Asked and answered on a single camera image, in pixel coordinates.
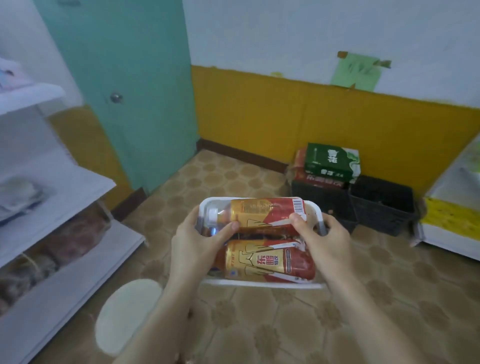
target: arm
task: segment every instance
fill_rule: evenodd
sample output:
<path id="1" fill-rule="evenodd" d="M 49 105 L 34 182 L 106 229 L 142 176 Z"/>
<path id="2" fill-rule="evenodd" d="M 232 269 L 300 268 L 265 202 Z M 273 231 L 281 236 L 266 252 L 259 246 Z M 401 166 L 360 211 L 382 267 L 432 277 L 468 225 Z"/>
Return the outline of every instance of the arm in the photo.
<path id="1" fill-rule="evenodd" d="M 425 364 L 421 351 L 383 313 L 351 265 L 350 235 L 333 217 L 323 214 L 330 231 L 319 236 L 297 214 L 290 215 L 305 239 L 317 268 L 325 277 L 340 311 L 350 323 L 366 359 L 371 364 Z"/>
<path id="2" fill-rule="evenodd" d="M 173 363 L 198 285 L 217 251 L 238 229 L 236 221 L 210 238 L 195 230 L 198 206 L 172 238 L 170 277 L 148 321 L 127 344 L 114 364 Z"/>

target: black bin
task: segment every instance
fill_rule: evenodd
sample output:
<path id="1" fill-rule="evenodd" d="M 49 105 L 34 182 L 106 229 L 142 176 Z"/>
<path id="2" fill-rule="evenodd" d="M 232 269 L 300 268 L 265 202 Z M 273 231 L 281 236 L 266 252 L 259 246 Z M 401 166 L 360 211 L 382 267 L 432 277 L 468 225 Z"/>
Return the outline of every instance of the black bin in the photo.
<path id="1" fill-rule="evenodd" d="M 397 236 L 416 216 L 410 187 L 359 176 L 349 193 L 359 223 L 379 232 Z"/>
<path id="2" fill-rule="evenodd" d="M 358 225 L 357 216 L 346 190 L 334 187 L 317 187 L 292 181 L 292 196 L 317 204 L 322 212 L 332 214 L 351 234 Z"/>

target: yellow wall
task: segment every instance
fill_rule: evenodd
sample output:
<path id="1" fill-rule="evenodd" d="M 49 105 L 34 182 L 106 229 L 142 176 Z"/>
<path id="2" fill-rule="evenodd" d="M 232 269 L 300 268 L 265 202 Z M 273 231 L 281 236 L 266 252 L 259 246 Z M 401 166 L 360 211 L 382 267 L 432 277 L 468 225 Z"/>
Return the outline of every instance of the yellow wall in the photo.
<path id="1" fill-rule="evenodd" d="M 133 192 L 100 121 L 89 106 L 58 112 L 49 121 L 81 167 L 115 181 L 117 186 L 104 196 L 109 209 Z"/>
<path id="2" fill-rule="evenodd" d="M 358 149 L 362 174 L 423 194 L 480 132 L 480 109 L 192 66 L 199 134 L 282 162 L 308 142 Z"/>

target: finger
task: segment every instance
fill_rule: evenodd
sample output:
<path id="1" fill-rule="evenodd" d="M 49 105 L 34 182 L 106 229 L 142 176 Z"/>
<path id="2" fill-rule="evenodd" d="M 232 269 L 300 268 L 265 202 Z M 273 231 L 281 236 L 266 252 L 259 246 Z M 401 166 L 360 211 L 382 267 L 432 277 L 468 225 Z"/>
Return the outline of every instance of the finger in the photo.
<path id="1" fill-rule="evenodd" d="M 232 237 L 239 230 L 240 224 L 238 221 L 232 221 L 217 234 L 211 237 L 214 241 L 215 247 L 220 249 L 220 247 Z"/>
<path id="2" fill-rule="evenodd" d="M 198 219 L 198 212 L 200 211 L 200 206 L 197 205 L 190 211 L 190 214 L 187 215 L 182 224 L 195 226 Z"/>
<path id="3" fill-rule="evenodd" d="M 342 224 L 340 224 L 338 220 L 332 215 L 328 215 L 322 212 L 322 217 L 324 218 L 324 221 L 327 224 L 327 226 L 331 229 L 335 229 L 338 226 L 342 226 Z"/>
<path id="4" fill-rule="evenodd" d="M 318 234 L 309 228 L 307 223 L 300 217 L 299 214 L 293 213 L 288 217 L 295 228 L 295 230 L 305 239 L 306 242 L 318 239 Z"/>

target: fingernail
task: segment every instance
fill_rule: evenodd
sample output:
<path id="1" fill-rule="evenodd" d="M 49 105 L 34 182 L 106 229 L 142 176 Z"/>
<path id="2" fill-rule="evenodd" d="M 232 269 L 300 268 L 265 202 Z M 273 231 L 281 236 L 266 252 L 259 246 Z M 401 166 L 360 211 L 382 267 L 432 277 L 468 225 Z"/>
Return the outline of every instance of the fingernail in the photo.
<path id="1" fill-rule="evenodd" d="M 298 219 L 300 219 L 300 216 L 297 214 L 297 213 L 292 213 L 290 214 L 290 216 L 288 217 L 290 220 L 292 220 L 292 222 L 295 222 L 295 221 L 298 221 Z"/>
<path id="2" fill-rule="evenodd" d="M 234 221 L 232 223 L 232 230 L 237 231 L 240 228 L 240 223 L 238 221 Z"/>

